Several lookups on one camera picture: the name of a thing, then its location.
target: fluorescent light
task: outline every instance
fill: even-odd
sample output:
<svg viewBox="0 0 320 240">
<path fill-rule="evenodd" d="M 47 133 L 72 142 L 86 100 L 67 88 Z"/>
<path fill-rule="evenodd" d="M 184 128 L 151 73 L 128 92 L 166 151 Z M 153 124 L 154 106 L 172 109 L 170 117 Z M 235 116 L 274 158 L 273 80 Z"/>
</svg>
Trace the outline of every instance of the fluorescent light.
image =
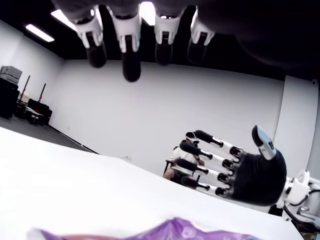
<svg viewBox="0 0 320 240">
<path fill-rule="evenodd" d="M 150 1 L 142 2 L 139 7 L 139 15 L 150 26 L 154 26 L 156 24 L 156 10 L 152 2 Z"/>
<path fill-rule="evenodd" d="M 64 23 L 65 25 L 67 25 L 72 30 L 77 32 L 75 25 L 69 21 L 69 19 L 63 14 L 63 12 L 60 9 L 53 11 L 51 15 L 56 19 L 58 19 L 59 21 L 61 21 L 62 23 Z"/>
<path fill-rule="evenodd" d="M 41 31 L 39 28 L 36 28 L 35 26 L 33 26 L 32 24 L 28 24 L 27 26 L 25 26 L 25 28 L 47 42 L 53 42 L 55 40 L 48 34 Z"/>
</svg>

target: person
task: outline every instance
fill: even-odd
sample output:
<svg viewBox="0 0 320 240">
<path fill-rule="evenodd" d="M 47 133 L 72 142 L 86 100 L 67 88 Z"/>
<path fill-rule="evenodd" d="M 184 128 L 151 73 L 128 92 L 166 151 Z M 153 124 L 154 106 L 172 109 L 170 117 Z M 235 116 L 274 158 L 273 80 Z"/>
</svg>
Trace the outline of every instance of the person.
<svg viewBox="0 0 320 240">
<path fill-rule="evenodd" d="M 183 140 L 182 142 L 187 142 L 196 147 L 198 146 L 198 143 L 199 143 L 198 139 L 196 138 L 193 132 L 187 132 L 185 134 L 185 140 Z M 192 179 L 194 179 L 194 177 L 193 177 L 192 171 L 176 165 L 175 163 L 176 159 L 185 159 L 193 164 L 199 164 L 201 166 L 205 165 L 205 162 L 201 160 L 199 156 L 183 151 L 180 147 L 176 146 L 173 149 L 173 152 L 170 157 L 171 167 L 165 171 L 165 173 L 163 174 L 163 177 L 177 184 L 181 184 L 182 177 L 189 176 Z"/>
</svg>

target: cable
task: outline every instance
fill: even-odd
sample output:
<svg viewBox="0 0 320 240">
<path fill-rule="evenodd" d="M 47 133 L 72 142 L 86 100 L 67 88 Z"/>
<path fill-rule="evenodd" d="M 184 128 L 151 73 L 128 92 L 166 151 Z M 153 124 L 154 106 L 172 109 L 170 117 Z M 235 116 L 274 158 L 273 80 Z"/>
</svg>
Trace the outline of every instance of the cable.
<svg viewBox="0 0 320 240">
<path fill-rule="evenodd" d="M 320 192 L 320 189 L 314 189 L 314 190 L 309 191 L 309 195 L 306 195 L 299 203 L 297 203 L 297 204 L 292 204 L 292 203 L 290 203 L 290 205 L 291 205 L 291 206 L 294 206 L 294 207 L 299 206 L 299 205 L 301 205 L 305 200 L 307 200 L 311 194 L 316 193 L 316 192 Z"/>
<path fill-rule="evenodd" d="M 291 206 L 294 206 L 294 207 L 299 206 L 299 205 L 301 205 L 305 200 L 307 200 L 308 198 L 309 198 L 309 195 L 305 195 L 304 199 L 302 199 L 299 203 L 297 203 L 297 204 L 292 204 L 292 203 L 291 203 Z"/>
<path fill-rule="evenodd" d="M 316 193 L 316 192 L 320 192 L 320 189 L 313 189 L 309 192 L 309 195 Z"/>
<path fill-rule="evenodd" d="M 301 221 L 298 218 L 296 218 L 296 216 L 294 216 L 289 209 L 287 208 L 286 202 L 284 202 L 283 205 L 283 210 L 285 211 L 285 213 L 289 216 L 289 218 L 292 219 L 292 221 L 294 221 L 297 224 L 300 224 L 303 228 L 305 228 L 306 230 L 310 231 L 310 232 L 320 232 L 320 228 L 316 228 L 314 225 L 312 225 L 313 227 L 311 228 L 310 226 L 307 226 L 307 222 Z"/>
</svg>

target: purple bag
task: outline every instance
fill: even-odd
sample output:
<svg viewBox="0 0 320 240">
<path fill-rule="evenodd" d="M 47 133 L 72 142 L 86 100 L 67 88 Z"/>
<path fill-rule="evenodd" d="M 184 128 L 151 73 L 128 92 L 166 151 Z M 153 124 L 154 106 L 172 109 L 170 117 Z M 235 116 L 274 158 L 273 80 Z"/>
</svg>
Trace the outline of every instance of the purple bag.
<svg viewBox="0 0 320 240">
<path fill-rule="evenodd" d="M 37 233 L 29 234 L 27 240 L 38 240 L 39 237 L 36 235 L 43 236 L 43 240 L 110 240 L 109 237 L 103 236 L 85 236 L 78 235 L 76 238 L 73 236 L 56 236 L 47 231 L 34 229 Z M 136 236 L 122 238 L 121 240 L 259 240 L 258 238 L 247 235 L 233 233 L 229 231 L 211 231 L 204 232 L 195 228 L 189 221 L 181 218 L 174 218 L 167 220 L 161 225 L 140 233 Z"/>
</svg>

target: floor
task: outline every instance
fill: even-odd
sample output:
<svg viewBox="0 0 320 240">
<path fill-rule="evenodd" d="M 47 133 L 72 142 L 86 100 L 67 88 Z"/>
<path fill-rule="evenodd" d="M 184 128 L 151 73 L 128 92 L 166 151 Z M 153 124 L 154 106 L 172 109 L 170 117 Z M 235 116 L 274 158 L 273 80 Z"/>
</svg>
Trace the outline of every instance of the floor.
<svg viewBox="0 0 320 240">
<path fill-rule="evenodd" d="M 53 144 L 89 152 L 89 150 L 78 145 L 48 125 L 35 126 L 30 124 L 27 120 L 20 119 L 16 116 L 13 116 L 11 119 L 0 117 L 0 127 Z"/>
</svg>

